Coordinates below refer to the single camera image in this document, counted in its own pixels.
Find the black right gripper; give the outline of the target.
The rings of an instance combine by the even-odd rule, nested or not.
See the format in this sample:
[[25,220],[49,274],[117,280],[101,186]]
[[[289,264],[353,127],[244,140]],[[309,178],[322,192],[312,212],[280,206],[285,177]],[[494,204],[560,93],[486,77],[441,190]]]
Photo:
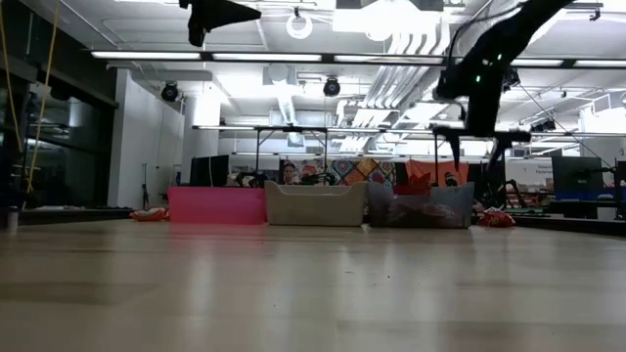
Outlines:
[[[503,155],[504,150],[513,146],[513,142],[528,143],[531,141],[529,132],[520,130],[495,132],[501,95],[501,90],[493,90],[473,92],[469,96],[465,128],[474,137],[491,137],[494,134],[493,149],[488,162],[489,170],[496,166],[499,157]],[[432,129],[432,133],[434,137],[442,136],[450,144],[455,169],[459,170],[460,137],[465,133],[465,130],[436,126]]]

